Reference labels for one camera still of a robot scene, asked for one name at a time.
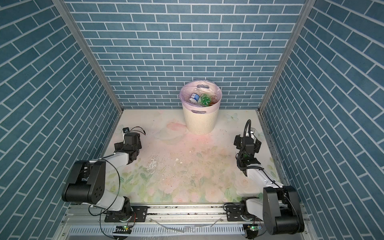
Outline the clear bottle blue cap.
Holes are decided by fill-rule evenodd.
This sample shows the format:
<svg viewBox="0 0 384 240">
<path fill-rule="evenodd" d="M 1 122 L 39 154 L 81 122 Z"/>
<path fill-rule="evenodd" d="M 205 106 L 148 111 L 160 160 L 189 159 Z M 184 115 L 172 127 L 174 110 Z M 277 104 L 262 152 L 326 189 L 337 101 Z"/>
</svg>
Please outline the clear bottle blue cap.
<svg viewBox="0 0 384 240">
<path fill-rule="evenodd" d="M 189 98 L 189 102 L 192 104 L 198 104 L 199 100 L 200 100 L 200 96 L 196 93 L 192 93 Z"/>
</svg>

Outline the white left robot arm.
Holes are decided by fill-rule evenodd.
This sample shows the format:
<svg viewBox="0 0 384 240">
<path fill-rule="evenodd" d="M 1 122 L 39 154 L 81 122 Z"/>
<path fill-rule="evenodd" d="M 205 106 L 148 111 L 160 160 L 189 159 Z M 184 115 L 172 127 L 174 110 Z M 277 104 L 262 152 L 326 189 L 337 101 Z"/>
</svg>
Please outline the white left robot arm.
<svg viewBox="0 0 384 240">
<path fill-rule="evenodd" d="M 86 203 L 130 216 L 130 200 L 105 189 L 106 173 L 116 171 L 135 161 L 142 148 L 140 133 L 124 129 L 123 141 L 114 144 L 115 151 L 98 160 L 76 161 L 68 175 L 62 192 L 62 200 L 70 203 Z"/>
</svg>

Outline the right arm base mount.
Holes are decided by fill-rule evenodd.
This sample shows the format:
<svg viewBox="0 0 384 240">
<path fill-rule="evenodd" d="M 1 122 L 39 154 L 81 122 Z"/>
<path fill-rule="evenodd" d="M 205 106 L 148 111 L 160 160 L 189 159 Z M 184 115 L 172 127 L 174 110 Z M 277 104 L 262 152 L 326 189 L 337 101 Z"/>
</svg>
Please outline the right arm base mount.
<svg viewBox="0 0 384 240">
<path fill-rule="evenodd" d="M 252 222 L 262 221 L 262 219 L 246 211 L 246 207 L 240 203 L 225 203 L 223 209 L 226 212 L 228 222 Z"/>
</svg>

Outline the brown drink bottle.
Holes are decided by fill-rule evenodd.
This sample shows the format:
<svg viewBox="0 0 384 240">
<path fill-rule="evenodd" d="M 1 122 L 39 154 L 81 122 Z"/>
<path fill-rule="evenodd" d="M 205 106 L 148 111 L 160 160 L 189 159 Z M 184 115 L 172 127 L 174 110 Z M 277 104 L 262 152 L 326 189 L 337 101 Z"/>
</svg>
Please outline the brown drink bottle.
<svg viewBox="0 0 384 240">
<path fill-rule="evenodd" d="M 211 96 L 211 103 L 210 105 L 215 105 L 216 103 L 218 103 L 219 99 L 217 96 Z"/>
</svg>

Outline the white bin with pink liner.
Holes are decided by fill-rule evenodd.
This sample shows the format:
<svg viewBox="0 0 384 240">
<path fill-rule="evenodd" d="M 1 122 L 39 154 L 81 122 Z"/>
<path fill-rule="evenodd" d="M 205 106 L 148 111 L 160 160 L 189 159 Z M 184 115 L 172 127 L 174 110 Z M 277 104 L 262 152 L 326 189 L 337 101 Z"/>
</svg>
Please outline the white bin with pink liner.
<svg viewBox="0 0 384 240">
<path fill-rule="evenodd" d="M 189 102 L 192 93 L 208 94 L 217 96 L 219 101 L 215 105 L 203 107 L 201 101 L 198 104 Z M 213 82 L 208 80 L 195 80 L 183 86 L 179 93 L 182 102 L 184 117 L 188 130 L 195 135 L 209 134 L 215 127 L 220 104 L 222 101 L 222 90 Z"/>
</svg>

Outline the green soda bottle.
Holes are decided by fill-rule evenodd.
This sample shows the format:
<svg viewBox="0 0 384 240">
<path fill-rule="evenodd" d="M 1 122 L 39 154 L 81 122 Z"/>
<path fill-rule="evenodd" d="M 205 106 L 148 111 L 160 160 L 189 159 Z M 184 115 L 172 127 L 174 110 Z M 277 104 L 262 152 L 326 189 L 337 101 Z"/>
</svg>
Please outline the green soda bottle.
<svg viewBox="0 0 384 240">
<path fill-rule="evenodd" d="M 201 105 L 203 107 L 209 107 L 211 105 L 211 97 L 208 94 L 202 94 L 200 97 Z"/>
</svg>

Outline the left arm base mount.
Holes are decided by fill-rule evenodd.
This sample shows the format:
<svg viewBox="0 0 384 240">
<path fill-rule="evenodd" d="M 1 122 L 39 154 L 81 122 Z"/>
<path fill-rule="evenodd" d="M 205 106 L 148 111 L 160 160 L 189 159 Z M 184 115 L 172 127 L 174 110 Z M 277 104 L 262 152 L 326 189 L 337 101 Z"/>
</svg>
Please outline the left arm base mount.
<svg viewBox="0 0 384 240">
<path fill-rule="evenodd" d="M 121 211 L 108 211 L 104 221 L 106 223 L 143 223 L 146 220 L 148 206 L 123 207 Z"/>
</svg>

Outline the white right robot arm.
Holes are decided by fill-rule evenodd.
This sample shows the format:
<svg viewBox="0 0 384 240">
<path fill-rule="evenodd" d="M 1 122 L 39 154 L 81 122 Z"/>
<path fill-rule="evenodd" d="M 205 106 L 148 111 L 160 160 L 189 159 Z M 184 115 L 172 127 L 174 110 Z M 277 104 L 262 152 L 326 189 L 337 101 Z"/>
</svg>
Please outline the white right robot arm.
<svg viewBox="0 0 384 240">
<path fill-rule="evenodd" d="M 296 189 L 275 180 L 255 157 L 261 142 L 248 135 L 237 135 L 234 145 L 239 150 L 237 167 L 246 177 L 263 187 L 262 199 L 249 197 L 240 202 L 242 214 L 262 220 L 270 235 L 304 232 L 304 218 Z"/>
</svg>

